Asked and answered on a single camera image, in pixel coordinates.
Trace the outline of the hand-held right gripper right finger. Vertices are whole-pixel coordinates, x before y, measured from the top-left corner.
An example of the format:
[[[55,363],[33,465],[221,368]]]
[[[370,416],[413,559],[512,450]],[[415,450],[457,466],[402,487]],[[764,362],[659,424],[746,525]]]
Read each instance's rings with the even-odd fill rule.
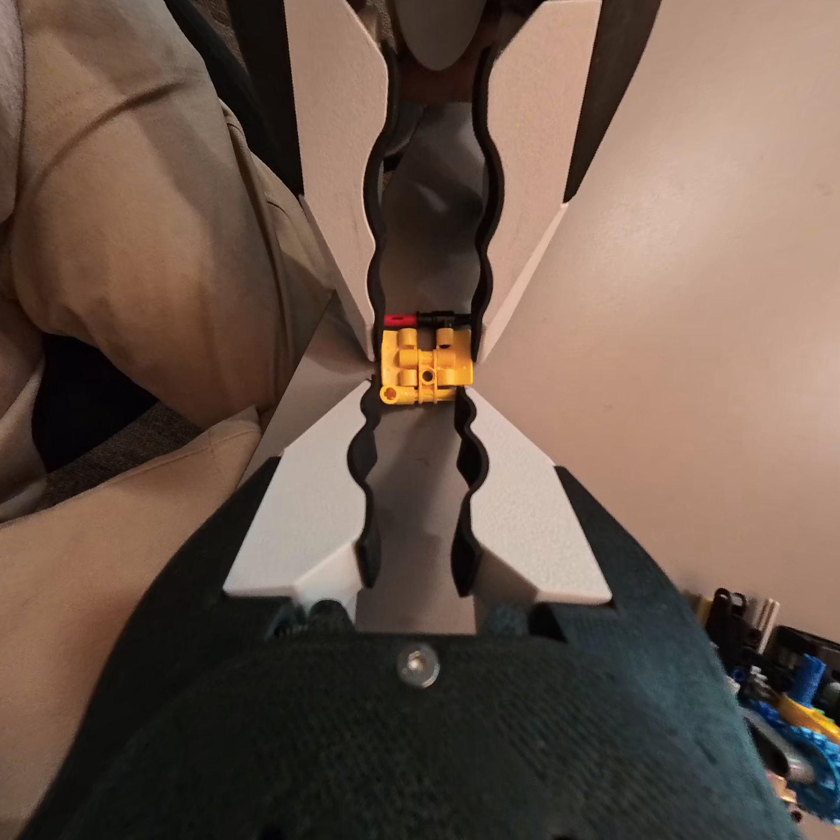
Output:
[[[552,459],[478,391],[459,387],[456,466],[467,485],[455,587],[476,627],[498,606],[608,604],[613,594]]]

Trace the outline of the person's leg in beige pants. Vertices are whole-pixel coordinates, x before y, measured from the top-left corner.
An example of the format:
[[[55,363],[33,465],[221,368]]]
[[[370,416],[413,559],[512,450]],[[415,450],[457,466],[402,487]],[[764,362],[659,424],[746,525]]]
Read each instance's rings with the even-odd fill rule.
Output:
[[[75,736],[154,577],[236,488],[256,410],[2,526],[2,838],[15,838]]]
[[[2,211],[2,413],[40,334],[201,428],[265,422],[329,299],[298,200],[249,151],[164,2],[16,2],[23,110]]]

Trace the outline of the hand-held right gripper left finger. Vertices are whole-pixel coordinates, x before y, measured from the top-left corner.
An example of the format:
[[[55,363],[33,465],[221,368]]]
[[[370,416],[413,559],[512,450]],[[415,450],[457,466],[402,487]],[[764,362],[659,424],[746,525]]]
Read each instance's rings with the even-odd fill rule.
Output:
[[[359,384],[284,447],[224,582],[231,597],[289,597],[306,611],[332,600],[353,623],[363,575],[357,549],[368,519],[366,477],[351,470],[351,445],[367,425]]]

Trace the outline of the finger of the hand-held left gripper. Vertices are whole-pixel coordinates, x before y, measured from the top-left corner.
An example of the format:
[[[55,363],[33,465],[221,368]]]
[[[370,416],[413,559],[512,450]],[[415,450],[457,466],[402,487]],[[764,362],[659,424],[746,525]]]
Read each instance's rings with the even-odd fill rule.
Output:
[[[476,79],[473,123],[487,196],[476,232],[472,357],[482,363],[507,327],[565,213],[602,4],[544,2],[520,25],[503,17]]]
[[[384,233],[380,173],[396,119],[393,54],[373,8],[288,1],[286,24],[302,205],[325,248],[344,314],[375,359]]]

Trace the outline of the pile of lego pieces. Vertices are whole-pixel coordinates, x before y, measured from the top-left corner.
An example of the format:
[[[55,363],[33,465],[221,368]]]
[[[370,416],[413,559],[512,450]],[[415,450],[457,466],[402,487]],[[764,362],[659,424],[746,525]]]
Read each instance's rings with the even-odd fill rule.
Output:
[[[719,588],[687,599],[789,815],[838,832],[838,642],[780,624],[770,598]]]

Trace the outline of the yellow lego assembly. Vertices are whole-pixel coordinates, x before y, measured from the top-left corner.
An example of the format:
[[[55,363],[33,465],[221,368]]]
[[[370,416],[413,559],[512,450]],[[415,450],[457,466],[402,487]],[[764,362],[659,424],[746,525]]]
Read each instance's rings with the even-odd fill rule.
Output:
[[[415,328],[386,329],[381,342],[380,399],[388,406],[447,403],[473,385],[470,329],[441,328],[422,350]]]

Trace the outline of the black lego axle red tip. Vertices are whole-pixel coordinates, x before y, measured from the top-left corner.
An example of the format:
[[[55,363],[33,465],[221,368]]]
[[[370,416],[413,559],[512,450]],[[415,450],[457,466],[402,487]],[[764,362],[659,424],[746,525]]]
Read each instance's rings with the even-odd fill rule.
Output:
[[[416,311],[415,313],[387,314],[385,329],[466,329],[471,325],[467,313],[455,311]]]

